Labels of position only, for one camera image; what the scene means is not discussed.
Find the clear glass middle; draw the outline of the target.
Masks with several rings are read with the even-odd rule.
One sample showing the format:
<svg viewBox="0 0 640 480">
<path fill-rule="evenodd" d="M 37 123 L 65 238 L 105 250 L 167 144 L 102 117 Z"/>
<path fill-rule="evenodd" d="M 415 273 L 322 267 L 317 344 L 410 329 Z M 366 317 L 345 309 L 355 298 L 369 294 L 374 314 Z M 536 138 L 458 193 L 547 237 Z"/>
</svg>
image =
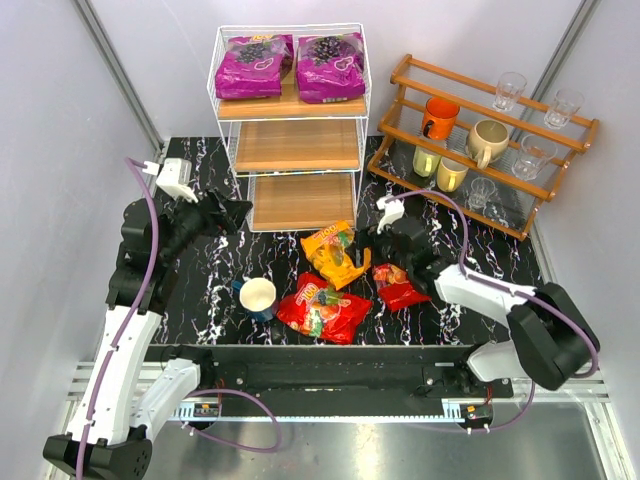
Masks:
<svg viewBox="0 0 640 480">
<path fill-rule="evenodd" d="M 523 181 L 534 180 L 556 153 L 557 145 L 551 140 L 534 134 L 525 135 L 512 165 L 512 173 Z"/>
</svg>

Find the clear glass top right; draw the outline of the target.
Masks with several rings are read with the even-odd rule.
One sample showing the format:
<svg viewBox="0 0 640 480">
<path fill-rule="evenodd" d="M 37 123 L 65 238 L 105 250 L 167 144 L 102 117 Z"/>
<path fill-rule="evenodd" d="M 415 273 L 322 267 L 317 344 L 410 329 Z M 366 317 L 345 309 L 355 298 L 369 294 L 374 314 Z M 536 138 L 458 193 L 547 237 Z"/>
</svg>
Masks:
<svg viewBox="0 0 640 480">
<path fill-rule="evenodd" d="M 581 92 L 570 88 L 559 89 L 544 116 L 545 125 L 553 130 L 564 128 L 584 103 Z"/>
</svg>

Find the pale yellow mug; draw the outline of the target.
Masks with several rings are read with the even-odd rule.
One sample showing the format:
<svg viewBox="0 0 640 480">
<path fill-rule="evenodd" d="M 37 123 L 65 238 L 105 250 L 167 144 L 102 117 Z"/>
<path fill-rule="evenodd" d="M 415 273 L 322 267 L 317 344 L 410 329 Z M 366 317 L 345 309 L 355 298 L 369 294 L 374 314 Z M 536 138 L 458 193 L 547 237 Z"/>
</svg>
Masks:
<svg viewBox="0 0 640 480">
<path fill-rule="evenodd" d="M 442 157 L 437 169 L 436 184 L 442 192 L 454 192 L 464 181 L 468 167 L 452 159 Z"/>
</svg>

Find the light green mug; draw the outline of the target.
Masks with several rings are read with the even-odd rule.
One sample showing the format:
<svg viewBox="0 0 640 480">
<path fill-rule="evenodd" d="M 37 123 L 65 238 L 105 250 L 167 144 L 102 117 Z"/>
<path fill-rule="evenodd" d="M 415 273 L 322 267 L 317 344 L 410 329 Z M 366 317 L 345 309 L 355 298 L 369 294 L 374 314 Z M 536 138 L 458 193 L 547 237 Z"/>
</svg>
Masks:
<svg viewBox="0 0 640 480">
<path fill-rule="evenodd" d="M 413 156 L 413 171 L 420 177 L 429 177 L 437 170 L 440 160 L 439 154 L 417 146 Z"/>
</svg>

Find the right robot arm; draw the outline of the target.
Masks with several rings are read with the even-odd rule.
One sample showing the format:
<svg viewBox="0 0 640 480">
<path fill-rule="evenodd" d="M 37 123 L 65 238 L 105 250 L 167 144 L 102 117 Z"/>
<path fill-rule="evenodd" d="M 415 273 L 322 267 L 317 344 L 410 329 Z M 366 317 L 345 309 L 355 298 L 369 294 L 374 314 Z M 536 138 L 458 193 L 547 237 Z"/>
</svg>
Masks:
<svg viewBox="0 0 640 480">
<path fill-rule="evenodd" d="M 421 224 L 403 217 L 359 233 L 359 244 L 375 259 L 403 270 L 419 293 L 459 305 L 502 324 L 508 340 L 471 348 L 462 367 L 489 383 L 527 377 L 546 390 L 591 375 L 599 341 L 566 290 L 549 282 L 530 287 L 504 282 L 437 254 Z"/>
</svg>

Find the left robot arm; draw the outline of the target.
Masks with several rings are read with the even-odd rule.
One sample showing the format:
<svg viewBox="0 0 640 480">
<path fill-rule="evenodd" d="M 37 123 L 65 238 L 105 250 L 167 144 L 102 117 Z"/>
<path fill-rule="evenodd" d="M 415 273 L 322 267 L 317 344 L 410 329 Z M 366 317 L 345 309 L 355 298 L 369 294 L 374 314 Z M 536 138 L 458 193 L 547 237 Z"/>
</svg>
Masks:
<svg viewBox="0 0 640 480">
<path fill-rule="evenodd" d="M 175 261 L 200 237 L 237 233 L 252 207 L 216 189 L 178 198 L 167 211 L 151 196 L 126 207 L 99 351 L 65 433 L 45 442 L 43 457 L 51 465 L 73 479 L 141 479 L 155 437 L 186 398 L 229 394 L 210 350 L 180 346 L 151 387 L 134 396 L 177 283 Z"/>
</svg>

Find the yellow orange candy bag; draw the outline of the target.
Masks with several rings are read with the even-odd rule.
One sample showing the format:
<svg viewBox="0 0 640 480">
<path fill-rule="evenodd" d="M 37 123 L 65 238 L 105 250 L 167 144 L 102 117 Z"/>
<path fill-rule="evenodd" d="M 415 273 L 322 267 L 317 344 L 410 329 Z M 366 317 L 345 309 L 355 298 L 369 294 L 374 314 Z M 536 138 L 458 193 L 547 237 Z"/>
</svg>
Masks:
<svg viewBox="0 0 640 480">
<path fill-rule="evenodd" d="M 307 260 L 335 290 L 344 288 L 371 266 L 370 248 L 361 254 L 347 252 L 355 247 L 355 232 L 344 220 L 303 238 L 300 243 Z"/>
</svg>

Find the red candy bag right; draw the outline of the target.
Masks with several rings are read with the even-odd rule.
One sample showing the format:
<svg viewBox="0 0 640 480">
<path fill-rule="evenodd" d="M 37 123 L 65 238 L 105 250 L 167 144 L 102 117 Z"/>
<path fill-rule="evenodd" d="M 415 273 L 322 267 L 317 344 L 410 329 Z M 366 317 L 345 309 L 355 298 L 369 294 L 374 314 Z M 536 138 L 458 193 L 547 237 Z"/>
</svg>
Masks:
<svg viewBox="0 0 640 480">
<path fill-rule="evenodd" d="M 374 266 L 372 273 L 378 296 L 391 312 L 431 300 L 414 288 L 404 270 L 393 264 Z"/>
</svg>

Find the wooden cup rack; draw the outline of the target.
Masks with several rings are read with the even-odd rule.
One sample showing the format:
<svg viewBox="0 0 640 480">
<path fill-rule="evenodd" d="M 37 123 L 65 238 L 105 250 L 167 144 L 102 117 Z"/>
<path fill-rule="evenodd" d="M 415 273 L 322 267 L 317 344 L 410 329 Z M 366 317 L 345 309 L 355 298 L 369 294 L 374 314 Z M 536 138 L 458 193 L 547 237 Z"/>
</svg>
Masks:
<svg viewBox="0 0 640 480">
<path fill-rule="evenodd" d="M 549 106 L 526 96 L 508 112 L 497 110 L 496 87 L 410 54 L 390 82 L 397 92 L 368 171 L 410 191 L 439 190 L 472 219 L 518 240 L 600 127 L 574 115 L 554 130 L 544 121 Z"/>
</svg>

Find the red candy bag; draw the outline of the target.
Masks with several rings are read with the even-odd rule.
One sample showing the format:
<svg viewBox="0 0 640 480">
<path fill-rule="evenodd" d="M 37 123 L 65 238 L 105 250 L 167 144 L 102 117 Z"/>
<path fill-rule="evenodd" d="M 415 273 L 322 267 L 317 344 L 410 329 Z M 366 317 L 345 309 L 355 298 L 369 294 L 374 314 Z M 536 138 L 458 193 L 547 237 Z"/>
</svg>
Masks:
<svg viewBox="0 0 640 480">
<path fill-rule="evenodd" d="M 297 291 L 279 303 L 277 318 L 307 337 L 348 345 L 372 305 L 371 300 L 336 291 L 316 275 L 303 273 Z"/>
<path fill-rule="evenodd" d="M 372 273 L 378 296 L 391 312 L 431 300 L 414 288 L 404 270 L 393 264 L 374 266 Z"/>
</svg>

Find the clear glass top left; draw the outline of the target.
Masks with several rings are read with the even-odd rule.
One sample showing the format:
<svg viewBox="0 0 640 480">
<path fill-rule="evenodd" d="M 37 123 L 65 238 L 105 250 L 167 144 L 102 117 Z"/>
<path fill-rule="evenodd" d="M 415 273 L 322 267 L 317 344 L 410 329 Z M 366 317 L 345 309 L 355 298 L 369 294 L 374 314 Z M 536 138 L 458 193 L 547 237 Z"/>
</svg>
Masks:
<svg viewBox="0 0 640 480">
<path fill-rule="evenodd" d="M 527 86 L 527 79 L 517 72 L 503 73 L 496 85 L 493 108 L 500 112 L 511 111 Z"/>
</svg>

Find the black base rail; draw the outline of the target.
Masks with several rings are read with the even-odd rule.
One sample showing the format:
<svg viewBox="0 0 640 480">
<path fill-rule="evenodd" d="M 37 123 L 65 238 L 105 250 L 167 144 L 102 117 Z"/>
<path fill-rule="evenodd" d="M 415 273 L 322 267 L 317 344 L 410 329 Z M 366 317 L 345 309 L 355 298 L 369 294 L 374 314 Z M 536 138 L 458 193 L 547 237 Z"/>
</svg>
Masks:
<svg viewBox="0 0 640 480">
<path fill-rule="evenodd" d="M 455 421 L 459 404 L 511 399 L 462 369 L 464 346 L 209 346 L 207 386 L 255 396 L 281 422 Z"/>
</svg>

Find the clear glass bottom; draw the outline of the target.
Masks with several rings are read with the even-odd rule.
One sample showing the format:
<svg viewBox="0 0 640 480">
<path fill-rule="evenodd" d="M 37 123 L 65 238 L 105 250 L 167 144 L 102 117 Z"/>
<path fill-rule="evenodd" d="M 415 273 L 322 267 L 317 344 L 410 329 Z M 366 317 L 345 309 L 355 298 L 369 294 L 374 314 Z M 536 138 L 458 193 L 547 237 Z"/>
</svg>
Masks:
<svg viewBox="0 0 640 480">
<path fill-rule="evenodd" d="M 482 210 L 496 192 L 496 184 L 489 178 L 477 177 L 470 186 L 468 207 L 471 210 Z"/>
</svg>

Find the red candy bag left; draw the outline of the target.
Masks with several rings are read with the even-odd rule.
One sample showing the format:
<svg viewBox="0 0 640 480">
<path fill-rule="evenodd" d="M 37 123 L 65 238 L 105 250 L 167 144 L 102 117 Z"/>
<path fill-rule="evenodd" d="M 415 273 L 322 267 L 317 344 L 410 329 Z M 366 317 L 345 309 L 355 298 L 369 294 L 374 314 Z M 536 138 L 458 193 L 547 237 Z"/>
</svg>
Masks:
<svg viewBox="0 0 640 480">
<path fill-rule="evenodd" d="M 372 305 L 371 300 L 336 291 L 316 275 L 303 273 L 297 291 L 279 303 L 277 318 L 307 337 L 348 345 Z"/>
</svg>

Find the blue paper cup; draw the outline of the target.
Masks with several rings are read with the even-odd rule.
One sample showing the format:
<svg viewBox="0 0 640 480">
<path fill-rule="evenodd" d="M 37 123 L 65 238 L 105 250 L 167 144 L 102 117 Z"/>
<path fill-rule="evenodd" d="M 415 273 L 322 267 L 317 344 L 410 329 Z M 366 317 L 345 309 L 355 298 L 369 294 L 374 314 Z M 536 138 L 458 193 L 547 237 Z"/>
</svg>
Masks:
<svg viewBox="0 0 640 480">
<path fill-rule="evenodd" d="M 245 282 L 235 280 L 231 284 L 238 294 L 240 304 L 248 316 L 257 323 L 265 323 L 276 317 L 278 301 L 275 285 L 266 278 L 251 278 Z"/>
</svg>

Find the purple grape candy bag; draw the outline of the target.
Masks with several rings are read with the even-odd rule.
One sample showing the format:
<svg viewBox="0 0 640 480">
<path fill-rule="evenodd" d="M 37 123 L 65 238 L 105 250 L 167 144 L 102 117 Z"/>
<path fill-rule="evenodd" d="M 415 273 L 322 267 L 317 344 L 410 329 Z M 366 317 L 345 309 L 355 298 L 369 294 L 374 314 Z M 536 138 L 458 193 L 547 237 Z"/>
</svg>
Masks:
<svg viewBox="0 0 640 480">
<path fill-rule="evenodd" d="M 293 66 L 290 34 L 233 37 L 215 72 L 215 94 L 221 100 L 280 97 L 282 80 Z"/>
</svg>

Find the orange mug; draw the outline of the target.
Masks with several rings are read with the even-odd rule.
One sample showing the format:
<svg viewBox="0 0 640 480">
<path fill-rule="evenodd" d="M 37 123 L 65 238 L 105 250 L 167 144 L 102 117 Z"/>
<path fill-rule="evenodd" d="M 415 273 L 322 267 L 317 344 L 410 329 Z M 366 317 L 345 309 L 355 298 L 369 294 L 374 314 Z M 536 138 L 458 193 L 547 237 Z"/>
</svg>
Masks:
<svg viewBox="0 0 640 480">
<path fill-rule="evenodd" d="M 421 133 L 432 140 L 446 140 L 451 134 L 460 107 L 440 97 L 430 98 L 425 105 Z"/>
</svg>

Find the beige large mug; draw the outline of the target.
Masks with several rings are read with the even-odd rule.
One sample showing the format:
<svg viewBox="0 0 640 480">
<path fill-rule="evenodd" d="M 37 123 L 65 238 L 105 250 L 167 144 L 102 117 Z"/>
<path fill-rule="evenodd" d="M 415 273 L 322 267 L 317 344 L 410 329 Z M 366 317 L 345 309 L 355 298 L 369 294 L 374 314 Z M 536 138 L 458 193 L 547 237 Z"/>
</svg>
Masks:
<svg viewBox="0 0 640 480">
<path fill-rule="evenodd" d="M 477 122 L 469 131 L 465 151 L 479 169 L 485 169 L 496 161 L 508 148 L 509 131 L 496 120 Z"/>
</svg>

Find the clear glass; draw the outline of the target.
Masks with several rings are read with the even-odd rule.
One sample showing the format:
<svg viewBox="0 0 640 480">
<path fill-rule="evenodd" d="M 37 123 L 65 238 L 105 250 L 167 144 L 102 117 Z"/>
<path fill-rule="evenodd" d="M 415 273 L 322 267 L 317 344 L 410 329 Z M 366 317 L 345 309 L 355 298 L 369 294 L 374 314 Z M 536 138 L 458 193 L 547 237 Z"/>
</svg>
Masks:
<svg viewBox="0 0 640 480">
<path fill-rule="evenodd" d="M 584 103 L 581 92 L 570 88 L 559 89 L 544 116 L 545 125 L 553 130 L 564 128 Z"/>
<path fill-rule="evenodd" d="M 468 207 L 471 210 L 482 210 L 496 192 L 496 184 L 489 178 L 477 177 L 470 186 Z"/>
<path fill-rule="evenodd" d="M 500 112 L 511 111 L 527 86 L 527 79 L 517 72 L 503 73 L 496 85 L 493 108 Z"/>
<path fill-rule="evenodd" d="M 557 145 L 551 140 L 534 134 L 525 135 L 512 165 L 512 173 L 523 181 L 534 180 L 556 153 Z"/>
</svg>

